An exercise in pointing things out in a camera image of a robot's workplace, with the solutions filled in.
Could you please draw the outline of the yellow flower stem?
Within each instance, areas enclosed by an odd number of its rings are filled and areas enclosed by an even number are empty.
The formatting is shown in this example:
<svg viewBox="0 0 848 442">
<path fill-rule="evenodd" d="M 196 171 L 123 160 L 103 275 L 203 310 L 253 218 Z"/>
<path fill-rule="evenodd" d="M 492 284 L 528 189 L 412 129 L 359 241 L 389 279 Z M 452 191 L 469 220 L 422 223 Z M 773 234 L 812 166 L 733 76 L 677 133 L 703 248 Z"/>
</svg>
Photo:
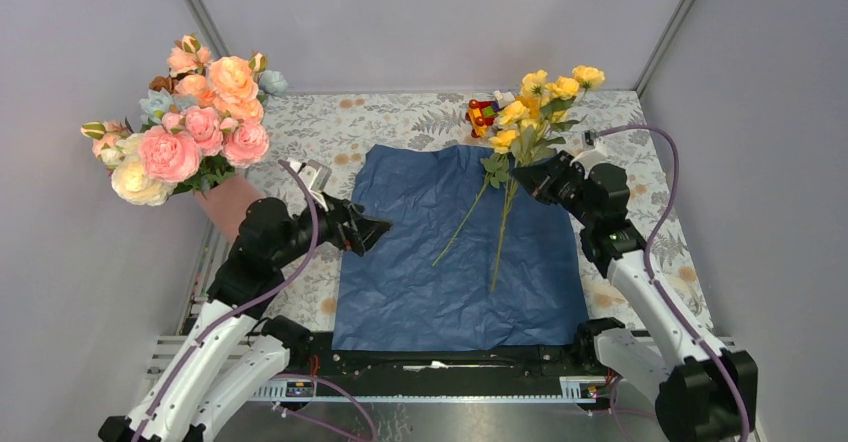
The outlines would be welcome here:
<svg viewBox="0 0 848 442">
<path fill-rule="evenodd" d="M 497 128 L 489 139 L 493 154 L 484 160 L 486 181 L 504 190 L 491 290 L 497 285 L 505 232 L 519 188 L 509 170 L 551 157 L 554 146 L 564 142 L 561 134 L 575 125 L 569 110 L 605 81 L 604 71 L 587 65 L 578 65 L 570 75 L 556 79 L 537 70 L 522 78 L 515 101 L 499 111 Z"/>
</svg>

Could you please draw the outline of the blue paper bouquet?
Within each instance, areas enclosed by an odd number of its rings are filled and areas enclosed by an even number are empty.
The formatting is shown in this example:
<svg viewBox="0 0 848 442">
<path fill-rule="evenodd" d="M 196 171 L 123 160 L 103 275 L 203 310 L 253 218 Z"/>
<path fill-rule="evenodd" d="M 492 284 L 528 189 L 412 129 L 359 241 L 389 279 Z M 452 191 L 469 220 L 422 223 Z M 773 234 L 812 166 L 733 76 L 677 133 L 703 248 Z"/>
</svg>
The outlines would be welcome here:
<svg viewBox="0 0 848 442">
<path fill-rule="evenodd" d="M 352 198 L 391 229 L 343 257 L 333 346 L 471 351 L 564 345 L 589 317 L 568 212 L 483 183 L 489 150 L 366 155 Z"/>
</svg>

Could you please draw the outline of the pink rose stem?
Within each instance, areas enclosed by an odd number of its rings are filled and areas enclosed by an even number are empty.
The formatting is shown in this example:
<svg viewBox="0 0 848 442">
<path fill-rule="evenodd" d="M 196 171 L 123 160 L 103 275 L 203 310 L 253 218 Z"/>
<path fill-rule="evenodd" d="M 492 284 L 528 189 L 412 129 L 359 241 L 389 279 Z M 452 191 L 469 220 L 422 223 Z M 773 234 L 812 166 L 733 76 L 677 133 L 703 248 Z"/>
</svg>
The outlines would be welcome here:
<svg viewBox="0 0 848 442">
<path fill-rule="evenodd" d="M 149 177 L 177 184 L 196 175 L 205 157 L 223 149 L 222 119 L 212 107 L 168 112 L 142 134 L 138 155 Z"/>
<path fill-rule="evenodd" d="M 245 169 L 262 161 L 269 150 L 268 133 L 259 122 L 239 122 L 228 117 L 221 122 L 221 131 L 221 154 L 235 168 Z"/>
</svg>

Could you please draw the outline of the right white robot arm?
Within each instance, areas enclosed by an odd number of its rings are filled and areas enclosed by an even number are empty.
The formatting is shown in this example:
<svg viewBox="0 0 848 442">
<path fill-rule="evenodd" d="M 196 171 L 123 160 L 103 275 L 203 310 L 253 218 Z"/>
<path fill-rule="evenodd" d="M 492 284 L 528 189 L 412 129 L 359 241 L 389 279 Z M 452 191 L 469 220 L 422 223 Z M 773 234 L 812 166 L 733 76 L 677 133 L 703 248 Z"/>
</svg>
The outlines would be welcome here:
<svg viewBox="0 0 848 442">
<path fill-rule="evenodd" d="M 758 367 L 744 350 L 714 336 L 653 267 L 647 243 L 628 216 L 628 177 L 596 150 L 561 151 L 512 171 L 531 197 L 566 209 L 582 226 L 586 259 L 629 302 L 653 344 L 637 341 L 613 321 L 578 341 L 575 364 L 597 374 L 605 367 L 654 405 L 670 441 L 745 441 L 755 427 Z"/>
</svg>

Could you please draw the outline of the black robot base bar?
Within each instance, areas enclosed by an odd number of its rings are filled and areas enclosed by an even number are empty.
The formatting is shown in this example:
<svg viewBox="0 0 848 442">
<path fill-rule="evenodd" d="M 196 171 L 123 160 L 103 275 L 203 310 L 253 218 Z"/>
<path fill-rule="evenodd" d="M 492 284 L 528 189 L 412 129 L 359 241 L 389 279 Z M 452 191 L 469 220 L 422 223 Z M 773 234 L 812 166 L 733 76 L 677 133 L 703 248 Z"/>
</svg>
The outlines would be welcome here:
<svg viewBox="0 0 848 442">
<path fill-rule="evenodd" d="M 597 378 L 601 387 L 608 389 L 613 375 L 596 358 L 591 338 L 604 329 L 618 329 L 621 325 L 615 318 L 589 320 L 579 325 L 573 343 L 565 345 L 435 352 L 335 349 L 332 333 L 309 333 L 284 317 L 267 323 L 263 331 L 266 334 L 281 331 L 294 344 L 289 365 L 283 374 L 271 380 L 302 378 L 349 397 L 347 389 L 351 386 L 376 384 L 380 391 L 389 391 L 392 387 L 445 380 L 478 390 L 495 384 L 512 385 L 521 377 Z"/>
</svg>

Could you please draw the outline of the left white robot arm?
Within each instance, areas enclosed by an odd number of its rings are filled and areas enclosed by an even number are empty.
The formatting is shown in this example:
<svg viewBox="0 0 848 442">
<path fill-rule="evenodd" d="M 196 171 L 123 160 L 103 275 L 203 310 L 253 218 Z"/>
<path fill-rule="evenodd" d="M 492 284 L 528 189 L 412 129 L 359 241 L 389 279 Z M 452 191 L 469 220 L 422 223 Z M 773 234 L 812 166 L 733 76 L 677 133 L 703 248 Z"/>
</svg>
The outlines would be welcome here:
<svg viewBox="0 0 848 442">
<path fill-rule="evenodd" d="M 229 370 L 223 368 L 321 244 L 363 256 L 392 224 L 365 215 L 361 205 L 324 193 L 327 167 L 315 161 L 281 166 L 304 195 L 306 208 L 299 215 L 239 177 L 210 191 L 214 216 L 228 221 L 233 241 L 229 255 L 167 368 L 139 405 L 104 421 L 100 440 L 212 441 L 273 376 L 299 372 L 309 363 L 310 332 L 279 316 Z"/>
</svg>

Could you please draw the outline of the pink ceramic vase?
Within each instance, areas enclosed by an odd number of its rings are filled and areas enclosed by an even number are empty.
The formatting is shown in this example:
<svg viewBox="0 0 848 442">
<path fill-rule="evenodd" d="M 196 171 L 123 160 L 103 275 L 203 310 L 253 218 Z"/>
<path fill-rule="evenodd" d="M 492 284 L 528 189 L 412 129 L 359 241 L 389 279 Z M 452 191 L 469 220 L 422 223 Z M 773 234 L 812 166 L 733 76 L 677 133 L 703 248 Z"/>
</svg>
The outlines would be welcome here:
<svg viewBox="0 0 848 442">
<path fill-rule="evenodd" d="M 242 174 L 234 175 L 212 189 L 195 191 L 193 195 L 214 227 L 229 243 L 238 237 L 239 227 L 246 218 L 249 206 L 265 197 Z"/>
</svg>

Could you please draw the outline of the flowers in vase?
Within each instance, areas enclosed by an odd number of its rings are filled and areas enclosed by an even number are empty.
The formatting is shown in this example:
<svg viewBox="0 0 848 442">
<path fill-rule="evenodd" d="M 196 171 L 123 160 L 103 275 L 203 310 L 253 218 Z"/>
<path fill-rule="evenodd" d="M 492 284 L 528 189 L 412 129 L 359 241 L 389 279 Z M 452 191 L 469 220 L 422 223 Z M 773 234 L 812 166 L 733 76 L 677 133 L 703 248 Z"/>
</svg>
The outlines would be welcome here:
<svg viewBox="0 0 848 442">
<path fill-rule="evenodd" d="M 264 127 L 267 100 L 283 95 L 288 88 L 283 75 L 269 69 L 264 54 L 215 58 L 194 34 L 175 41 L 167 67 L 167 75 L 155 78 L 139 102 L 139 129 L 133 129 L 128 120 L 90 121 L 80 128 L 92 142 L 93 155 L 108 170 L 113 191 L 133 205 L 160 206 L 177 194 L 212 189 L 259 163 L 238 169 L 220 152 L 205 157 L 198 173 L 185 182 L 171 184 L 149 177 L 138 146 L 142 134 L 161 124 L 164 114 L 180 113 L 191 106 L 212 107 L 222 121 L 231 117 L 239 122 L 259 122 Z"/>
</svg>

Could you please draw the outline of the floral patterned table mat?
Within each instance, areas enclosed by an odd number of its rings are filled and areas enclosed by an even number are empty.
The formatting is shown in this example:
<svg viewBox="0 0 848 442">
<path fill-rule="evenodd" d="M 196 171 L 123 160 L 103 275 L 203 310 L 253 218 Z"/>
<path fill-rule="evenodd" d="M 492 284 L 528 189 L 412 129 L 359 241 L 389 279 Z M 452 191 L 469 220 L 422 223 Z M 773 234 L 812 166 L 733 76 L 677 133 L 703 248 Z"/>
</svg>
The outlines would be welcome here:
<svg viewBox="0 0 848 442">
<path fill-rule="evenodd" d="M 271 147 L 265 160 L 247 174 L 266 195 L 283 199 L 292 212 L 303 209 L 301 191 L 279 166 L 282 159 L 313 159 L 330 167 L 329 194 L 347 198 L 366 153 L 376 145 L 435 151 L 473 138 L 464 118 L 465 93 L 294 94 L 269 100 L 264 124 Z M 654 267 L 665 275 L 700 323 L 712 326 L 707 302 L 676 216 L 661 219 L 669 197 L 669 175 L 658 152 L 664 140 L 647 131 L 643 109 L 632 91 L 593 92 L 577 107 L 578 126 L 566 135 L 566 149 L 581 149 L 585 130 L 614 128 L 606 138 L 610 160 L 623 167 L 631 191 L 628 211 L 643 234 L 655 233 Z M 341 255 L 321 247 L 305 272 L 282 291 L 266 315 L 286 316 L 314 330 L 335 322 Z"/>
</svg>

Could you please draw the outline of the colourful toy block car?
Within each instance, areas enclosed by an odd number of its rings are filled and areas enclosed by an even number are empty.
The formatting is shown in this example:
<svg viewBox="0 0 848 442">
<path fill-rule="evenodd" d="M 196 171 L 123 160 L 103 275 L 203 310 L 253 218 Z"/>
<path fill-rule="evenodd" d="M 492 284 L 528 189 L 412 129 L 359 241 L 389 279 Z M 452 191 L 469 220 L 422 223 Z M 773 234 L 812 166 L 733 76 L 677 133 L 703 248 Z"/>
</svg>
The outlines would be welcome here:
<svg viewBox="0 0 848 442">
<path fill-rule="evenodd" d="M 520 109 L 520 114 L 527 111 L 522 98 L 512 92 L 494 91 L 489 99 L 471 99 L 465 112 L 465 119 L 471 125 L 471 136 L 479 139 L 492 133 L 495 126 L 508 127 L 503 121 L 502 112 L 514 104 L 517 104 L 516 109 Z"/>
</svg>

